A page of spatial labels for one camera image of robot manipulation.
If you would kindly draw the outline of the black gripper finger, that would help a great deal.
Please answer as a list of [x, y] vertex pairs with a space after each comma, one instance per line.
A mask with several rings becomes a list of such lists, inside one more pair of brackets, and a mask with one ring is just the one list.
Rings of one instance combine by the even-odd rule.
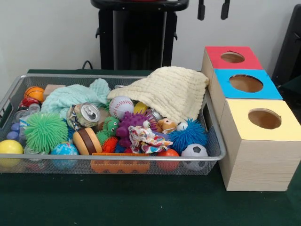
[[225, 0], [221, 10], [221, 20], [226, 20], [229, 15], [230, 0]]
[[204, 5], [204, 0], [198, 1], [198, 20], [204, 20], [206, 7]]

